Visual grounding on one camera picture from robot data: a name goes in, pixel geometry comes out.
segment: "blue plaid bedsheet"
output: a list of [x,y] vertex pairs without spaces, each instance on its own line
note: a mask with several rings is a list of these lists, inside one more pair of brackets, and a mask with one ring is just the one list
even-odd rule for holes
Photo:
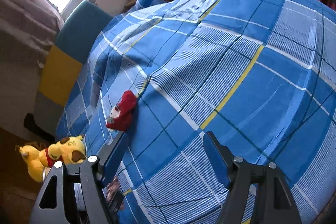
[[336,13],[318,0],[152,1],[99,34],[58,137],[85,133],[97,153],[130,89],[138,107],[117,172],[121,223],[215,222],[227,190],[203,150],[206,131],[248,162],[276,162],[311,223],[336,190]]

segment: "white stripe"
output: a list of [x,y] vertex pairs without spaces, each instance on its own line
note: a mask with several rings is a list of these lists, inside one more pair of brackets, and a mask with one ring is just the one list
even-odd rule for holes
[[[120,55],[123,55],[123,53],[118,50],[117,47],[115,47],[107,38],[106,36],[103,34],[103,37],[104,39],[106,40],[106,42]],[[147,77],[146,73],[143,71],[143,69],[137,64],[135,63],[132,59],[129,59],[126,55],[123,56],[123,58],[125,58],[127,61],[131,62],[132,64],[135,65],[135,67],[138,69],[138,71],[140,72],[140,74],[143,76],[143,77]]]
[[[120,162],[120,165],[121,165],[121,167],[122,167],[122,169],[123,169],[124,175],[125,175],[125,177],[126,177],[126,180],[127,180],[128,184],[129,184],[129,186],[130,186],[131,188],[134,187],[134,185],[133,185],[133,183],[132,183],[132,181],[131,181],[131,178],[129,177],[128,172],[127,172],[127,170],[126,170],[126,168],[125,168],[125,164],[124,164],[124,162],[121,161],[121,162]],[[149,221],[151,224],[154,224],[154,221],[152,220],[151,216],[150,216],[149,213],[147,212],[146,208],[142,205],[142,202],[141,202],[141,200],[140,200],[140,198],[139,198],[139,195],[138,195],[138,193],[137,193],[137,190],[132,190],[132,192],[133,192],[134,197],[135,197],[135,199],[136,199],[138,205],[140,206],[142,212],[143,212],[144,215],[147,217],[148,221]]]
[[162,67],[165,71],[167,71],[171,76],[179,80],[182,84],[184,84],[188,89],[190,89],[192,92],[195,93],[195,95],[198,95],[203,101],[205,101],[209,106],[211,106],[213,109],[216,107],[211,104],[208,100],[206,100],[202,95],[200,95],[195,89],[193,89],[190,85],[188,85],[186,82],[184,82],[181,78],[174,75],[171,71],[167,70],[165,67]]
[[103,109],[103,115],[104,115],[104,119],[106,120],[106,114],[104,112],[104,103],[103,103],[103,96],[101,94],[101,90],[100,90],[100,102],[101,102],[101,108]]
[[85,143],[85,136],[86,136],[86,134],[84,135],[84,138],[83,138],[83,143],[84,143],[84,146],[85,146],[85,151],[87,152],[87,146],[86,146],[86,143]]
[[227,33],[236,35],[236,36],[240,36],[240,35],[241,35],[240,33],[237,33],[237,32],[234,32],[234,31],[232,31],[232,30],[228,30],[228,29],[225,29],[225,28],[216,26],[216,25],[212,25],[212,24],[209,24],[209,23],[203,23],[203,22],[201,22],[199,25],[201,25],[201,26],[206,26],[206,27],[210,27],[210,28],[213,28],[213,29],[215,29],[215,30],[224,31],[224,32],[227,32]]
[[254,25],[257,25],[257,26],[259,26],[259,27],[262,27],[262,28],[264,28],[264,29],[266,29],[266,30],[269,30],[268,27],[266,27],[266,26],[264,26],[264,25],[261,25],[261,24],[259,24],[259,23],[256,23],[256,22],[253,22],[253,21],[249,21],[249,23],[254,24]]
[[313,203],[309,200],[309,198],[305,195],[305,193],[300,189],[300,187],[295,183],[295,188],[300,192],[300,194],[304,197],[304,199],[308,202],[308,204],[312,207],[312,209],[315,211],[316,215],[319,215],[318,210],[315,208]]
[[127,200],[127,197],[126,197],[126,196],[124,196],[124,197],[125,197],[125,200],[126,200],[126,202],[127,202],[127,204],[128,204],[129,209],[131,210],[131,213],[132,213],[132,215],[133,215],[135,221],[139,224],[139,222],[137,221],[137,219],[136,219],[136,217],[135,217],[135,215],[134,215],[134,213],[133,213],[133,211],[132,211],[132,208],[131,208],[131,206],[130,206],[128,200]]
[[253,194],[254,196],[257,193],[257,187],[255,187],[253,184],[250,185],[250,193]]
[[130,13],[129,15],[132,16],[132,17],[134,17],[134,18],[136,18],[136,19],[138,19],[138,20],[151,21],[149,18],[137,17],[136,15],[133,15],[133,13]]
[[181,110],[181,107],[167,93],[165,93],[162,89],[160,89],[160,87],[156,83],[154,83],[152,79],[150,80],[149,83],[158,93],[160,93],[170,103],[170,105],[177,112],[180,112],[180,115],[191,126],[193,130],[196,131],[199,128],[199,126],[188,116],[188,114],[186,114],[183,110]]
[[99,116],[99,110],[98,110],[98,120],[99,120],[99,125],[100,125],[100,128],[101,128],[101,133],[102,133],[102,135],[103,135],[103,139],[104,139],[104,144],[105,144],[105,136],[104,136],[104,132],[103,132],[103,130],[102,130],[102,126],[101,126],[101,122],[100,122],[100,116]]
[[326,16],[323,16],[324,19],[328,20],[331,24],[333,24],[334,26],[336,26],[336,24],[334,22],[332,22],[329,18],[327,18]]
[[329,32],[331,32],[333,35],[336,35],[336,33],[334,33],[332,30],[330,30],[328,27],[326,26],[323,26],[325,27]]
[[201,179],[201,181],[205,184],[205,186],[208,188],[208,190],[214,195],[214,197],[216,198],[217,202],[219,205],[222,205],[221,201],[219,200],[218,196],[214,193],[214,191],[211,189],[211,187],[209,186],[209,184],[205,181],[205,179],[203,178],[203,176],[198,172],[198,170],[195,168],[195,166],[193,165],[193,163],[189,160],[189,158],[186,156],[186,154],[184,154],[183,151],[181,151],[181,155],[184,157],[184,159],[190,164],[191,168],[196,172],[196,174],[198,175],[198,177]]
[[[312,96],[312,94],[310,93],[309,90],[307,90],[306,88],[302,88],[296,84],[294,84],[293,82],[291,82],[290,80],[288,80],[287,78],[285,78],[283,75],[281,75],[280,73],[276,72],[275,70],[272,70],[271,68],[267,67],[266,65],[264,64],[261,64],[260,62],[256,61],[256,64],[264,67],[265,69],[271,71],[272,73],[274,73],[275,75],[279,76],[280,78],[282,78],[283,80],[285,80],[286,82],[290,83],[292,86],[296,87],[297,89],[299,90],[304,90],[305,92],[308,93],[309,96]],[[329,116],[330,113],[320,104],[320,102],[315,98],[315,97],[312,97],[313,100],[317,103],[317,105]]]
[[[82,91],[80,91],[81,92],[81,95],[82,95],[82,99],[83,99],[83,102],[84,102],[84,96],[83,96],[83,93],[82,93]],[[85,116],[86,116],[86,118],[87,118],[87,120],[88,120],[88,123],[89,123],[89,126],[91,125],[91,122],[90,122],[90,119],[89,119],[89,117],[88,117],[88,115],[87,115],[87,110],[86,110],[86,107],[85,107]]]
[[125,20],[126,22],[128,22],[128,23],[130,23],[130,24],[134,24],[134,22],[129,21],[126,17],[124,17],[123,20]]
[[130,77],[128,76],[127,72],[124,70],[123,67],[120,67],[124,73],[126,74],[127,78],[130,80],[130,82],[132,83],[132,86],[136,89],[137,93],[139,93],[139,90],[137,89],[137,87],[134,85],[134,82],[130,79]]
[[166,30],[166,31],[170,31],[170,32],[176,32],[176,33],[180,33],[180,34],[188,35],[188,34],[185,33],[185,32],[175,31],[175,30],[168,29],[168,28],[165,28],[165,27],[162,27],[162,26],[158,26],[158,25],[154,25],[154,27],[155,27],[155,28],[159,28],[159,29],[163,29],[163,30]]
[[258,39],[254,39],[254,38],[251,38],[251,37],[247,37],[246,35],[241,35],[240,38],[245,38],[245,39],[248,39],[252,42],[255,42],[255,43],[258,43],[259,45],[262,45],[263,42],[258,40]]
[[188,20],[188,19],[181,19],[181,18],[174,18],[174,17],[168,17],[165,18],[165,20],[176,20],[176,21],[184,21],[184,22],[190,22],[190,23],[197,23],[197,20]]
[[254,25],[263,27],[263,28],[265,28],[265,29],[268,30],[268,27],[266,27],[266,26],[264,26],[264,25],[261,25],[261,24],[259,24],[259,23],[253,22],[253,21],[249,21],[249,20],[241,19],[241,18],[238,18],[238,17],[231,17],[231,16],[219,15],[219,14],[213,14],[213,13],[209,13],[209,15],[217,16],[217,17],[231,18],[231,19],[235,19],[235,20],[242,21],[242,22],[248,22],[248,23],[251,23],[251,24],[254,24]]
[[[291,56],[290,54],[286,53],[286,52],[283,52],[281,51],[280,49],[276,48],[276,47],[273,47],[269,44],[266,45],[267,48],[270,48],[271,50],[277,52],[277,53],[280,53],[281,55],[283,56],[286,56],[288,59],[294,61],[295,63],[299,64],[301,67],[304,67],[305,69],[311,69],[313,70],[316,74],[319,73],[319,69],[316,68],[315,66],[313,65],[306,65],[305,63],[301,62],[300,60],[296,59],[295,57]],[[324,81],[326,82],[333,90],[336,90],[336,85],[328,78],[326,77],[322,71],[320,71],[319,73],[319,77]]]
[[322,15],[322,14],[319,13],[318,11],[313,10],[313,9],[307,7],[307,6],[304,6],[304,5],[300,4],[300,3],[295,2],[295,1],[292,1],[292,0],[286,0],[286,1],[287,1],[287,2],[290,2],[290,3],[294,3],[294,4],[298,5],[298,6],[301,6],[301,7],[306,8],[306,9],[308,9],[308,10],[314,12],[314,13],[319,14],[321,17],[323,17],[324,19],[328,20],[330,23],[332,23],[333,25],[336,26],[336,24],[335,24],[334,22],[332,22],[329,18],[327,18],[326,16]]
[[138,173],[139,173],[141,179],[143,179],[142,174],[141,174],[141,172],[140,172],[140,170],[139,170],[139,167],[138,167],[137,163],[135,162],[135,159],[134,159],[134,157],[133,157],[133,154],[132,154],[130,148],[129,148],[129,147],[127,147],[127,148],[128,148],[129,153],[131,154],[132,160],[133,160],[133,162],[134,162],[134,164],[135,164],[136,169],[138,170]]
[[243,22],[248,22],[248,20],[241,19],[241,18],[238,18],[238,17],[231,17],[231,16],[225,16],[225,15],[219,15],[219,14],[213,14],[213,13],[209,13],[209,15],[217,16],[217,17],[231,18],[231,19],[236,19],[236,20],[243,21]]

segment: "yellow stripe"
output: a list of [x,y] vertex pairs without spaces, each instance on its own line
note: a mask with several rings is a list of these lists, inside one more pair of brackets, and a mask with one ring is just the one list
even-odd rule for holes
[[136,98],[138,98],[140,96],[140,94],[143,92],[143,90],[145,89],[145,86],[147,84],[147,79],[145,79],[145,81],[143,82],[138,94],[136,95]]
[[249,218],[248,220],[242,222],[241,224],[250,224],[251,218]]
[[201,20],[203,20],[209,13],[210,11],[218,4],[218,2],[220,2],[221,0],[217,0],[205,13],[204,15],[202,15],[202,17],[198,20],[198,22],[200,22]]
[[257,49],[256,53],[254,54],[251,62],[248,64],[246,69],[243,71],[241,76],[238,78],[236,83],[233,85],[233,87],[230,89],[230,91],[227,93],[227,95],[223,98],[223,100],[219,103],[219,105],[213,110],[213,112],[209,115],[209,117],[206,118],[206,120],[201,124],[201,129],[204,129],[210,122],[211,120],[216,116],[217,112],[219,112],[223,106],[227,103],[227,101],[231,98],[231,96],[235,93],[237,88],[240,86],[240,84],[243,82],[247,74],[250,72],[252,69],[254,63],[257,61],[261,51],[263,50],[264,46],[260,45],[259,48]]
[[154,26],[156,25],[156,24],[158,24],[159,22],[161,21],[161,18],[159,18],[155,23],[154,23],[154,25],[152,26],[152,27],[150,27],[142,36],[140,36],[137,40],[135,40],[133,43],[132,43],[132,45],[127,49],[127,50],[125,50],[125,52],[124,53],[126,53],[126,52],[128,52],[129,50],[130,50],[130,48],[132,48],[141,38],[143,38],[150,30],[152,30],[153,28],[154,28]]
[[39,91],[65,106],[82,64],[53,45],[44,65]]
[[124,194],[124,195],[127,195],[127,194],[129,194],[131,191],[132,191],[132,189],[129,188],[129,189],[128,189],[126,192],[124,192],[123,194]]

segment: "yellow cushion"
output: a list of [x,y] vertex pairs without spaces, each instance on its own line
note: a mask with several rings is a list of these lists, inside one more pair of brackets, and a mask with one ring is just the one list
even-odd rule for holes
[[65,106],[81,68],[80,62],[53,45],[42,71],[39,91]]

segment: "red collar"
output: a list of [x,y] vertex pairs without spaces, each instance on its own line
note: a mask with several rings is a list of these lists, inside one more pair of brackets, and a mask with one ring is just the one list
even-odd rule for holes
[[48,154],[48,150],[49,150],[49,147],[47,147],[45,149],[45,156],[47,158],[48,167],[50,167],[50,168],[53,167],[53,165],[56,161],[63,161],[62,155],[57,160],[52,159]]

